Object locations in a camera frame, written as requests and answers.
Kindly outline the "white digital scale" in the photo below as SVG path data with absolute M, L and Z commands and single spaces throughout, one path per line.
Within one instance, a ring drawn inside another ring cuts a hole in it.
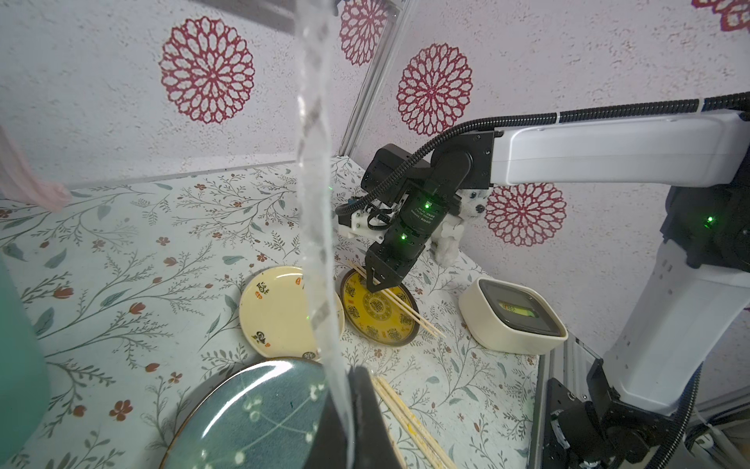
M 490 351 L 542 356 L 568 340 L 549 303 L 523 285 L 480 277 L 461 293 L 458 306 L 472 338 Z

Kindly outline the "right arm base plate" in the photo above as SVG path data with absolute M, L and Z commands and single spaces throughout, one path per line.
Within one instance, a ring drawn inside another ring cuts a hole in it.
M 535 425 L 531 468 L 619 468 L 646 460 L 665 442 L 670 416 L 643 412 L 619 401 L 597 414 L 594 403 L 579 400 L 556 378 L 544 385 Z

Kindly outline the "grey wall shelf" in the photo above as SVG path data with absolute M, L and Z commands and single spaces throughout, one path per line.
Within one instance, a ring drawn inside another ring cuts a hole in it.
M 263 25 L 269 29 L 278 32 L 294 35 L 296 4 L 292 0 L 195 0 L 193 3 L 201 4 L 219 10 L 231 16 L 242 18 L 258 25 Z M 406 1 L 376 1 L 380 2 L 388 14 L 400 13 L 406 4 Z M 343 14 L 340 12 L 342 4 L 354 3 L 353 1 L 320 1 L 327 6 L 327 13 L 330 16 L 339 18 Z

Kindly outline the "clear plastic chopstick wrapper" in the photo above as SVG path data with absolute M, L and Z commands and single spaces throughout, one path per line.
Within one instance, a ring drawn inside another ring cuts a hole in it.
M 327 6 L 318 2 L 298 1 L 296 4 L 301 255 L 309 319 L 320 345 L 320 361 L 326 375 L 328 396 L 333 398 L 347 437 L 348 468 L 352 468 L 355 459 L 354 411 L 340 344 L 333 261 L 333 150 L 327 99 L 333 16 L 327 13 Z

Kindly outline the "grey husky plush toy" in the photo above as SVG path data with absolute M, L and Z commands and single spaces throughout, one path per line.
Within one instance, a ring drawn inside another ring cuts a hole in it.
M 484 215 L 491 194 L 487 190 L 461 190 L 457 215 L 447 214 L 441 226 L 432 234 L 432 252 L 439 267 L 451 267 L 459 257 L 459 245 L 467 224 Z

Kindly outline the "dark green glass plate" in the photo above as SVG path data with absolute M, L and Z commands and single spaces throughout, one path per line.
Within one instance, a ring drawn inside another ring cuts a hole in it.
M 246 367 L 215 387 L 173 438 L 162 468 L 302 468 L 328 386 L 298 358 Z

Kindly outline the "cream small plate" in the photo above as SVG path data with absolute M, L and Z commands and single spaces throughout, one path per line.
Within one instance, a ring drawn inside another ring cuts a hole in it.
M 275 266 L 252 277 L 240 296 L 238 318 L 260 356 L 320 360 L 301 268 Z

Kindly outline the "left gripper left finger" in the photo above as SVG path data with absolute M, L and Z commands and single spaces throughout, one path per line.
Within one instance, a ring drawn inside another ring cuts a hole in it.
M 328 396 L 320 416 L 320 425 L 304 469 L 346 469 L 347 437 L 333 398 Z

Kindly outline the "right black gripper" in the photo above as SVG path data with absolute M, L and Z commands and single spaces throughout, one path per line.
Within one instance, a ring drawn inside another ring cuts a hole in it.
M 384 203 L 405 197 L 382 242 L 365 254 L 365 286 L 371 293 L 399 286 L 447 214 L 458 214 L 457 191 L 469 175 L 469 152 L 444 150 L 435 164 L 419 161 L 379 197 Z

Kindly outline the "green trash bin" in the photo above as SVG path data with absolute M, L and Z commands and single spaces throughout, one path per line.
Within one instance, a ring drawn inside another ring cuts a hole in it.
M 1 461 L 34 434 L 47 412 L 50 379 L 35 330 L 6 266 L 1 267 Z

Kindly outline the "yellow patterned plate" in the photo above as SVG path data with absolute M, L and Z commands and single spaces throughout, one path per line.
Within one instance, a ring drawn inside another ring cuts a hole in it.
M 350 324 L 374 342 L 400 347 L 413 341 L 419 334 L 418 322 L 383 292 L 370 292 L 366 279 L 354 269 L 343 275 L 339 296 Z

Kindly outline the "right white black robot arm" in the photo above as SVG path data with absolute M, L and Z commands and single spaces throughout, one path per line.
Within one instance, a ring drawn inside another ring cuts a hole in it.
M 749 123 L 739 111 L 570 121 L 479 119 L 364 176 L 406 198 L 366 269 L 378 287 L 420 254 L 482 268 L 459 308 L 482 347 L 542 355 L 561 335 L 503 314 L 481 283 L 537 293 L 604 359 L 622 402 L 671 414 L 696 371 L 706 401 L 749 384 Z

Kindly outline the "floral table mat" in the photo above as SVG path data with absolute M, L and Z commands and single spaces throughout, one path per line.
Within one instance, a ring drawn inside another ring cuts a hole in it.
M 214 384 L 257 356 L 238 321 L 259 271 L 295 265 L 294 164 L 83 189 L 50 213 L 1 204 L 1 258 L 42 349 L 51 399 L 11 468 L 152 468 Z M 462 468 L 523 468 L 537 360 L 488 352 L 459 313 L 482 274 L 424 254 L 406 279 L 439 336 L 344 355 L 386 378 Z

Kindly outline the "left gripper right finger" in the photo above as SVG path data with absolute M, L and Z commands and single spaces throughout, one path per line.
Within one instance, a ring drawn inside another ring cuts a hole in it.
M 371 375 L 365 367 L 351 369 L 357 469 L 402 467 L 385 424 Z

